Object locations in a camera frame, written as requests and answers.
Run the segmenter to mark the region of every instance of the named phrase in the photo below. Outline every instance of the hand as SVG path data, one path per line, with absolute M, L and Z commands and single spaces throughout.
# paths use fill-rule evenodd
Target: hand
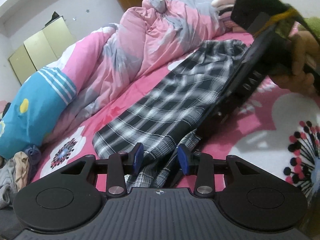
M 308 31 L 298 32 L 291 40 L 293 45 L 292 75 L 270 76 L 270 78 L 280 88 L 311 96 L 316 93 L 313 86 L 315 79 L 311 73 L 304 73 L 303 66 L 308 62 L 311 67 L 316 68 L 316 63 L 320 63 L 320 46 Z M 308 55 L 314 59 L 313 62 L 312 60 L 310 62 Z

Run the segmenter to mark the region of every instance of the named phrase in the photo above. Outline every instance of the yellow strap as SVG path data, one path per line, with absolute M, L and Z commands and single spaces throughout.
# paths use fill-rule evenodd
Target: yellow strap
M 276 15 L 273 15 L 270 17 L 270 19 L 266 22 L 266 24 L 260 29 L 258 30 L 253 37 L 256 38 L 261 32 L 263 32 L 264 30 L 266 30 L 268 27 L 270 27 L 271 25 L 280 22 L 281 20 L 290 18 L 290 17 L 295 17 L 299 15 L 299 12 L 293 8 L 290 7 L 287 11 L 285 11 L 284 13 L 279 13 Z

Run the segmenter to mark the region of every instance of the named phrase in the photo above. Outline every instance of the crumpled clothes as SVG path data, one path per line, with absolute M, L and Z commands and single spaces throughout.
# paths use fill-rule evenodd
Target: crumpled clothes
M 17 190 L 20 191 L 28 184 L 28 174 L 30 168 L 29 157 L 24 152 L 18 152 L 14 155 L 13 159 L 16 162 L 15 183 L 17 185 Z
M 29 157 L 29 174 L 28 174 L 28 184 L 31 182 L 33 177 L 38 171 L 38 163 L 41 160 L 41 152 L 36 146 L 28 147 L 24 150 L 24 153 Z
M 15 183 L 15 160 L 10 159 L 5 166 L 0 169 L 0 209 L 12 205 L 12 196 L 18 192 Z

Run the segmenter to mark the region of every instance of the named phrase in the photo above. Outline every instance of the black device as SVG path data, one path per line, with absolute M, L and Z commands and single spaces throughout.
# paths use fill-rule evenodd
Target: black device
M 289 8 L 290 5 L 280 0 L 236 0 L 231 19 L 255 35 L 272 16 L 282 14 Z M 299 15 L 276 22 L 260 32 L 224 85 L 216 103 L 206 110 L 197 127 L 198 136 L 206 140 L 217 132 L 220 124 L 254 93 L 267 75 L 292 74 L 289 34 L 295 21 L 299 21 L 313 33 Z M 314 37 L 320 44 L 319 39 L 315 35 Z M 313 74 L 314 86 L 320 92 L 318 72 L 307 64 L 304 71 Z
M 87 155 L 23 188 L 13 202 L 25 229 L 16 240 L 307 240 L 298 229 L 307 200 L 296 187 L 229 155 L 215 160 L 191 153 L 178 157 L 189 188 L 133 188 L 124 175 L 136 174 L 143 157 L 137 144 L 130 153 L 106 160 Z M 95 188 L 107 173 L 105 192 Z M 215 192 L 214 174 L 226 188 Z

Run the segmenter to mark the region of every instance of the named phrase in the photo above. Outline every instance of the plaid shirt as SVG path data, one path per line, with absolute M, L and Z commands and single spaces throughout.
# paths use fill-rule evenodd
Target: plaid shirt
M 177 146 L 184 143 L 193 150 L 198 144 L 198 122 L 215 103 L 245 49 L 236 40 L 203 42 L 145 97 L 94 135 L 93 146 L 101 159 L 143 144 L 142 169 L 127 178 L 128 190 L 164 185 Z

